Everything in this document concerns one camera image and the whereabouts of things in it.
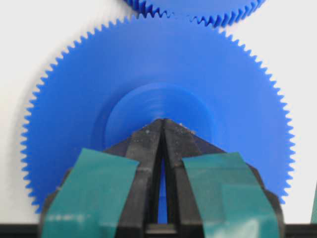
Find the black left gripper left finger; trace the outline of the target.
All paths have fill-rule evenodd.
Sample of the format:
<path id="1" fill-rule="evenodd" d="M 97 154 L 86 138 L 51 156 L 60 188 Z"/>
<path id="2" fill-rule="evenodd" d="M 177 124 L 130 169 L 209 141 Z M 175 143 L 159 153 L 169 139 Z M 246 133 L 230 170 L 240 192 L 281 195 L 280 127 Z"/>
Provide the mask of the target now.
<path id="1" fill-rule="evenodd" d="M 83 149 L 41 217 L 43 238 L 142 238 L 163 120 L 134 132 L 125 156 Z"/>

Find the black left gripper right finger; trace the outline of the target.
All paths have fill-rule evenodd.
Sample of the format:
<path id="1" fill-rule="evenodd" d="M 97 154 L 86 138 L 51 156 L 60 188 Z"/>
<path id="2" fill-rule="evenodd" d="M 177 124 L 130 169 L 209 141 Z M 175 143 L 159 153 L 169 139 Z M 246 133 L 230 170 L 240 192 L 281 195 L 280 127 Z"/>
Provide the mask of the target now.
<path id="1" fill-rule="evenodd" d="M 180 237 L 284 236 L 277 196 L 239 153 L 226 153 L 170 119 L 163 133 Z"/>

